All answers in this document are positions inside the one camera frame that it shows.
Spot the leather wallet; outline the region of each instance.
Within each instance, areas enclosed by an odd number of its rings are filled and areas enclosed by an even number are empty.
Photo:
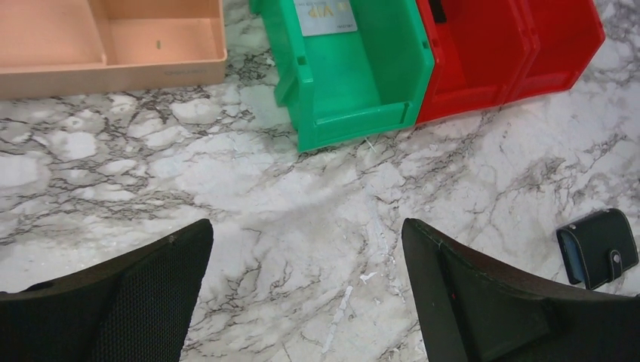
[[[594,290],[638,264],[629,220],[618,209],[592,213],[555,231],[571,284]]]

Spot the red bin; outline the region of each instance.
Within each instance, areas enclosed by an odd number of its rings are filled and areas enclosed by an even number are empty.
[[[593,1],[518,0],[518,6],[533,56],[507,102],[570,89],[605,41]]]
[[[418,124],[506,101],[533,59],[518,1],[416,1],[435,58]]]

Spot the green bin front lip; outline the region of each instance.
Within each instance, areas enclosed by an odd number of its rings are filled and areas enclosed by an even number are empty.
[[[268,6],[267,4],[272,4],[269,0],[251,0],[251,10],[252,12],[259,14],[262,11],[260,6]],[[275,54],[275,64],[278,68],[278,73],[281,77],[281,80],[278,82],[278,86],[276,86],[276,100],[278,101],[279,106],[288,106],[289,112],[291,114],[291,102],[287,102],[284,96],[278,98],[278,87],[282,87],[281,83],[283,82],[283,78],[286,78],[286,72],[293,72],[295,78],[297,78],[297,85],[299,89],[299,97],[300,99],[306,99],[309,104],[313,104],[312,94],[313,94],[313,74],[309,67],[309,65],[305,63],[299,64],[299,59],[304,59],[306,56],[306,48],[303,41],[302,29],[300,28],[300,23],[297,19],[297,13],[295,10],[295,5],[293,0],[277,0],[275,1],[283,9],[281,22],[284,24],[287,34],[288,34],[288,43],[291,48],[291,54],[293,56],[291,59],[278,59]],[[330,146],[335,143],[340,143],[348,140],[353,140],[355,138],[361,138],[370,136],[376,133],[387,132],[391,130],[398,130],[407,127],[413,127],[416,123],[418,112],[420,111],[420,107],[422,106],[424,94],[426,93],[426,88],[429,84],[429,79],[431,77],[431,73],[433,67],[435,65],[435,61],[433,58],[433,54],[431,49],[429,48],[429,42],[426,37],[426,32],[422,23],[422,18],[420,17],[420,12],[417,9],[417,5],[415,0],[400,0],[399,4],[404,4],[410,13],[410,21],[411,28],[414,31],[414,34],[417,35],[417,41],[407,41],[407,43],[413,43],[413,46],[419,47],[422,51],[420,52],[420,56],[422,57],[422,63],[424,66],[420,69],[421,72],[416,74],[415,77],[419,79],[416,85],[416,91],[414,92],[414,96],[410,99],[407,99],[404,102],[400,103],[392,103],[381,106],[375,106],[368,109],[360,109],[358,111],[353,112],[345,112],[342,114],[336,114],[331,117],[324,117],[320,119],[316,119],[313,116],[313,109],[306,109],[301,112],[302,119],[300,120],[300,124],[294,124],[294,127],[298,131],[298,152],[308,152],[314,149],[320,149],[322,147]],[[269,40],[273,42],[275,39],[272,39],[272,36],[269,34],[268,28],[270,24],[265,21],[265,27],[267,28],[267,35],[269,36]],[[305,97],[305,92],[311,94],[310,96]],[[402,107],[402,118],[401,119],[389,119],[388,122],[377,122],[377,124],[373,127],[358,129],[358,130],[345,130],[342,134],[338,134],[335,136],[332,135],[323,135],[322,127],[323,124],[327,124],[330,120],[332,122],[336,122],[335,127],[346,127],[349,128],[349,125],[344,123],[346,120],[349,120],[352,124],[358,123],[358,113],[360,114],[360,118],[363,120],[367,117],[371,117],[376,114],[380,115],[391,115],[398,114],[399,107]]]

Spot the green bin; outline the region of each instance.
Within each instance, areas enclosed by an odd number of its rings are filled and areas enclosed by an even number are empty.
[[[262,15],[275,100],[288,107],[298,151],[415,124],[434,66],[415,0],[251,0],[251,10]]]

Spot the marble surface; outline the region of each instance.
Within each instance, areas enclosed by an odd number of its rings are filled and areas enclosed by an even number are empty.
[[[572,91],[309,155],[245,0],[225,84],[2,102],[0,290],[209,218],[184,360],[426,360],[404,218],[562,283],[556,226],[619,207],[640,234],[640,1],[597,5],[608,39]],[[640,268],[600,290],[640,293]]]

